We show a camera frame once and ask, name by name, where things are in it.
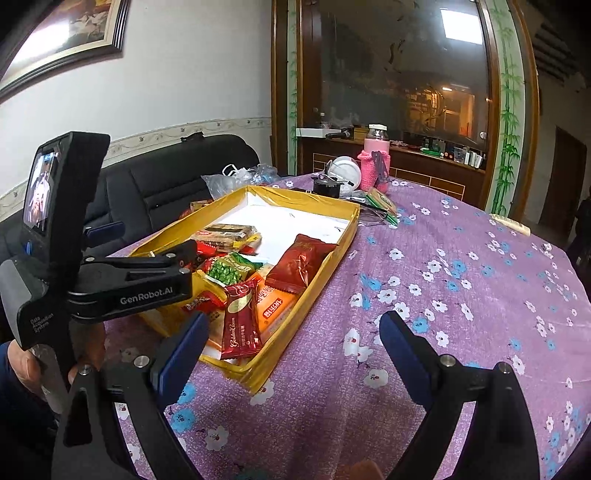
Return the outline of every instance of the picture frame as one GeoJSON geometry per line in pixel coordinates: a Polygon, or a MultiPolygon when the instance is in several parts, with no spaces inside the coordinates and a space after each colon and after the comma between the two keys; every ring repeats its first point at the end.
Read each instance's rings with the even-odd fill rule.
{"type": "Polygon", "coordinates": [[[63,0],[27,37],[0,79],[0,102],[33,80],[122,52],[130,0],[63,0]]]}

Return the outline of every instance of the sofa cushion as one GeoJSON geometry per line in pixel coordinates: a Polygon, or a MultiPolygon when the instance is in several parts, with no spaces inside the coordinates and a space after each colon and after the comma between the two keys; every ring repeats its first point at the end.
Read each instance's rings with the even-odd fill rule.
{"type": "MultiPolygon", "coordinates": [[[[125,235],[85,254],[106,256],[174,222],[196,200],[211,198],[201,175],[221,173],[228,164],[250,168],[256,152],[236,135],[192,136],[105,167],[85,226],[123,222],[125,235]]],[[[22,252],[22,210],[0,222],[0,263],[22,252]]],[[[10,336],[0,304],[0,341],[10,336]]]]}

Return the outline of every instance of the doorway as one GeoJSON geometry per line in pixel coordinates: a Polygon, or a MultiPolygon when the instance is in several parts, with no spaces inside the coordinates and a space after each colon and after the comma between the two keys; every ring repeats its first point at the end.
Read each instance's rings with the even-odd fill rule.
{"type": "Polygon", "coordinates": [[[587,146],[565,130],[556,127],[554,163],[539,225],[566,240],[579,206],[587,146]]]}

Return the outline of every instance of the clear plastic bag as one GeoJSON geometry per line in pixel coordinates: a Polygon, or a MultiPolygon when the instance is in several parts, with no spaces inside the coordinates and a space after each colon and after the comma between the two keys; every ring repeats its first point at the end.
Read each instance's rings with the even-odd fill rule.
{"type": "Polygon", "coordinates": [[[281,177],[277,175],[277,169],[271,165],[258,164],[254,168],[241,168],[238,170],[235,165],[226,165],[221,174],[203,175],[209,193],[217,200],[228,193],[232,193],[246,185],[270,185],[277,183],[281,177]]]}

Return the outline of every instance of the green package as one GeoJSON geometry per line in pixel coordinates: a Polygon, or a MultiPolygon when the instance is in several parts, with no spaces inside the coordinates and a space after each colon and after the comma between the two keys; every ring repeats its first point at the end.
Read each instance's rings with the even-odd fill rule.
{"type": "Polygon", "coordinates": [[[245,281],[262,265],[262,263],[253,263],[240,254],[231,253],[218,258],[207,274],[229,286],[245,281]]]}

